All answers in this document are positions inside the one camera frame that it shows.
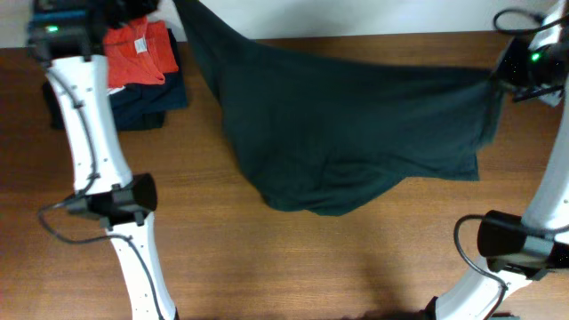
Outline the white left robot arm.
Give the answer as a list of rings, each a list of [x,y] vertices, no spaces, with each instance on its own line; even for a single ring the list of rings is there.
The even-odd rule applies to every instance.
[[[37,212],[42,227],[73,245],[112,244],[135,319],[176,319],[178,309],[164,282],[155,243],[156,184],[134,175],[117,136],[107,94],[104,37],[154,12],[156,1],[34,0],[28,49],[55,93],[68,137],[74,192]],[[45,214],[64,209],[99,222],[102,236],[72,239],[51,227]]]

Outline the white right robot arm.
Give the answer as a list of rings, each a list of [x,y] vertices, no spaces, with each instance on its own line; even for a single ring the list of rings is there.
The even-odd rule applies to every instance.
[[[568,269],[568,3],[529,16],[537,28],[495,27],[512,38],[496,72],[513,102],[540,99],[560,108],[558,125],[545,130],[547,167],[522,213],[491,210],[456,222],[454,245],[469,269],[433,298],[429,319],[494,319],[513,292]]]

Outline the dark green t-shirt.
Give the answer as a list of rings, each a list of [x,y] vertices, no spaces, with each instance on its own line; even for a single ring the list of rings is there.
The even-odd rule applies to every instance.
[[[504,100],[488,70],[280,49],[198,1],[175,7],[240,171],[269,207],[341,216],[407,178],[478,180]]]

